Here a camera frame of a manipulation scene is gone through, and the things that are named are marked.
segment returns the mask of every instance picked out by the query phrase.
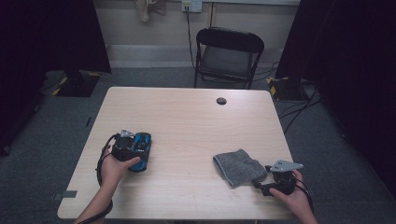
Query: wall outlet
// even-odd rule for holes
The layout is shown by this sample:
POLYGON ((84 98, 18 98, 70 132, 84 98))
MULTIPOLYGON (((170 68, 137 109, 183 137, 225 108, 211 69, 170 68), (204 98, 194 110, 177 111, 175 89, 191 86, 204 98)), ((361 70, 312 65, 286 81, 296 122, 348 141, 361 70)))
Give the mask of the wall outlet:
POLYGON ((202 0, 181 1, 181 11, 186 11, 186 8, 189 12, 202 12, 202 0))

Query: white wall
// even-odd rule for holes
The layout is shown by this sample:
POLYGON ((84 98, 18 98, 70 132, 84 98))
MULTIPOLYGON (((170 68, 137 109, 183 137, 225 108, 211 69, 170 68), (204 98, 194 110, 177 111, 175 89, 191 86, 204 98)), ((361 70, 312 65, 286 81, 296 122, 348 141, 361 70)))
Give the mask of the white wall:
MULTIPOLYGON (((276 62, 297 11, 296 0, 262 0, 269 5, 257 4, 257 1, 254 4, 222 3, 223 1, 225 0, 218 0, 213 5, 204 1, 202 13, 190 13, 193 48, 195 49, 195 35, 200 29, 209 26, 212 15, 212 26, 245 30, 261 37, 265 43, 265 63, 276 62), (272 5, 275 1, 286 5, 272 5)), ((178 51, 185 49, 186 54, 176 60, 189 59, 188 24, 186 14, 181 12, 180 1, 167 1, 166 15, 151 13, 149 22, 139 20, 133 0, 96 0, 94 3, 107 45, 128 45, 141 49, 165 47, 167 50, 175 48, 178 51)))

